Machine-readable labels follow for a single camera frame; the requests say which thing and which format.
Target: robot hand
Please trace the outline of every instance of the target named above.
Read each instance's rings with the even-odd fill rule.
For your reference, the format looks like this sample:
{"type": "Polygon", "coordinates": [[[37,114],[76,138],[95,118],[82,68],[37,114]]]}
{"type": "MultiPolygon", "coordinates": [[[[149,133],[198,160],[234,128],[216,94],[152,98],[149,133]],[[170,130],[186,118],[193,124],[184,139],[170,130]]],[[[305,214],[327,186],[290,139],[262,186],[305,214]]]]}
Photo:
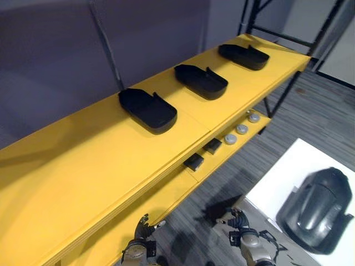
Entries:
{"type": "Polygon", "coordinates": [[[134,239],[147,239],[159,227],[165,225],[165,221],[161,221],[154,226],[150,226],[148,221],[148,214],[145,214],[138,222],[134,232],[134,239]]]}
{"type": "Polygon", "coordinates": [[[146,239],[159,227],[165,224],[161,221],[154,226],[148,223],[148,214],[145,214],[139,220],[134,232],[134,239],[131,240],[123,251],[121,264],[124,266],[148,265],[146,259],[156,255],[155,241],[147,241],[146,239]]]}
{"type": "Polygon", "coordinates": [[[231,213],[235,218],[216,221],[238,229],[238,231],[229,232],[229,241],[232,246],[240,248],[247,266],[276,266],[270,254],[262,246],[257,230],[249,227],[248,218],[243,211],[232,209],[231,213]]]}

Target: yellow shelf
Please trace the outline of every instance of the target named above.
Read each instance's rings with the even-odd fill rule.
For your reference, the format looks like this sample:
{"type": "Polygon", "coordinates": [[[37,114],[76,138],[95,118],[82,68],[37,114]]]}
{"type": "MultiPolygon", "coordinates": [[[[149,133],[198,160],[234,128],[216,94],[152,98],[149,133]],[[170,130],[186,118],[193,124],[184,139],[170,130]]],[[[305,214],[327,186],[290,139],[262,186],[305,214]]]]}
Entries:
{"type": "Polygon", "coordinates": [[[138,220],[149,214],[149,223],[162,220],[197,185],[182,166],[113,218],[61,260],[61,266],[112,265],[133,239],[138,220]]]}
{"type": "Polygon", "coordinates": [[[222,163],[224,163],[229,157],[231,157],[235,152],[243,147],[253,136],[258,134],[258,132],[263,129],[271,119],[262,115],[261,113],[251,110],[253,113],[260,115],[260,120],[257,123],[251,123],[247,119],[247,114],[240,117],[233,125],[221,133],[217,139],[222,141],[221,146],[216,151],[215,154],[211,154],[203,149],[199,150],[197,153],[204,158],[204,162],[197,171],[193,171],[189,168],[186,168],[198,182],[206,179],[211,173],[213,173],[222,163]],[[240,135],[237,133],[235,127],[238,124],[243,124],[248,127],[248,132],[245,135],[240,135]],[[233,145],[228,145],[224,141],[224,136],[227,134],[233,134],[237,137],[237,142],[233,145]]]}
{"type": "Polygon", "coordinates": [[[216,100],[185,88],[173,68],[133,86],[176,107],[164,134],[139,126],[113,95],[0,150],[0,265],[54,264],[309,61],[250,35],[229,43],[252,44],[270,59],[252,71],[215,48],[185,61],[229,81],[216,100]]]}
{"type": "Polygon", "coordinates": [[[244,115],[234,125],[248,126],[246,135],[236,133],[233,126],[218,137],[223,141],[225,134],[235,134],[238,137],[234,145],[223,143],[218,151],[212,155],[203,150],[198,153],[205,159],[202,166],[193,172],[189,168],[180,166],[176,171],[165,177],[156,187],[140,197],[126,211],[120,213],[102,229],[98,230],[86,242],[76,247],[61,260],[62,266],[96,266],[112,265],[116,262],[121,252],[133,238],[137,221],[144,213],[149,213],[151,223],[158,222],[170,213],[190,192],[206,179],[214,170],[225,162],[232,154],[241,148],[249,139],[257,134],[270,119],[257,111],[261,119],[258,123],[250,123],[244,115]]]}

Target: black tray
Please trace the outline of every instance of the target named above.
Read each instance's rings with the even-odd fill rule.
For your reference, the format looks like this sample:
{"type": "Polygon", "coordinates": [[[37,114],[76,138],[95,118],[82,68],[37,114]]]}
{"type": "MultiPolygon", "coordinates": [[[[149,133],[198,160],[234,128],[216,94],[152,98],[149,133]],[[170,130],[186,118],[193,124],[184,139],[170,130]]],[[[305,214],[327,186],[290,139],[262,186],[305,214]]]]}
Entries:
{"type": "Polygon", "coordinates": [[[178,81],[205,99],[217,99],[226,91],[228,81],[210,68],[204,71],[194,65],[178,65],[174,69],[178,81]]]}
{"type": "Polygon", "coordinates": [[[118,95],[123,109],[153,134],[168,131],[176,122],[178,112],[157,93],[151,96],[140,89],[126,89],[118,95]]]}
{"type": "Polygon", "coordinates": [[[224,58],[251,70],[262,69],[269,59],[269,55],[251,45],[248,48],[244,48],[233,44],[223,44],[218,47],[218,53],[224,58]]]}

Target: gray carpet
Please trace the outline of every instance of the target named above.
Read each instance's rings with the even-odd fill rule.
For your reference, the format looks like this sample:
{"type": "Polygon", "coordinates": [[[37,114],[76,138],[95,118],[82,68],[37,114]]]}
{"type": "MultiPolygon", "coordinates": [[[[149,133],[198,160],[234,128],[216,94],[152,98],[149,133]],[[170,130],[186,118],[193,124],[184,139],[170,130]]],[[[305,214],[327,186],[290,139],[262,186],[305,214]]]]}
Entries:
{"type": "MultiPolygon", "coordinates": [[[[286,84],[269,97],[271,104],[286,84]]],[[[264,111],[259,104],[256,109],[264,111]]],[[[255,136],[214,172],[154,233],[158,255],[170,265],[244,265],[217,241],[208,206],[248,192],[299,137],[355,171],[355,91],[310,71],[301,74],[261,136],[255,136]]]]}

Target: white table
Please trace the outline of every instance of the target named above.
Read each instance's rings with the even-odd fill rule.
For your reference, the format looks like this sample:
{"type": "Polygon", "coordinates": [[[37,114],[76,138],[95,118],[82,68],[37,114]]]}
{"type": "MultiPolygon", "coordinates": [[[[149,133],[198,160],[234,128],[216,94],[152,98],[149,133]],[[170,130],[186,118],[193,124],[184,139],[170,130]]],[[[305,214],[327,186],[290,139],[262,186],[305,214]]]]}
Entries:
{"type": "MultiPolygon", "coordinates": [[[[348,177],[348,181],[355,193],[355,173],[343,166],[325,153],[311,146],[301,139],[283,154],[268,173],[246,195],[276,228],[276,214],[294,187],[299,187],[303,180],[312,172],[335,167],[348,177]]],[[[355,195],[346,213],[355,214],[355,195]]],[[[322,266],[355,265],[355,219],[352,219],[335,250],[330,255],[308,254],[322,266]]]]}

